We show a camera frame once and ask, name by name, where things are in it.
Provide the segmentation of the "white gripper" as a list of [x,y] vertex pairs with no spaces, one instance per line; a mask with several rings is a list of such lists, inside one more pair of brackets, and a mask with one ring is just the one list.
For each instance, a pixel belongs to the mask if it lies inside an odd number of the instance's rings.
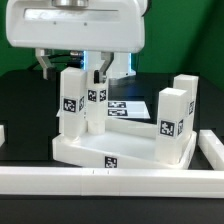
[[146,0],[87,0],[84,7],[62,1],[8,0],[6,6],[8,41],[36,48],[44,79],[56,77],[49,49],[105,51],[101,68],[94,71],[94,83],[103,84],[113,52],[136,53],[144,47]]

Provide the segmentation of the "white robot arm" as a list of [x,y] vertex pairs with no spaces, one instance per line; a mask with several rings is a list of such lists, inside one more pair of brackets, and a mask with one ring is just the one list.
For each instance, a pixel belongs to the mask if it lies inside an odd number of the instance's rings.
[[6,36],[14,47],[77,50],[86,68],[110,79],[130,72],[145,45],[148,0],[8,0]]

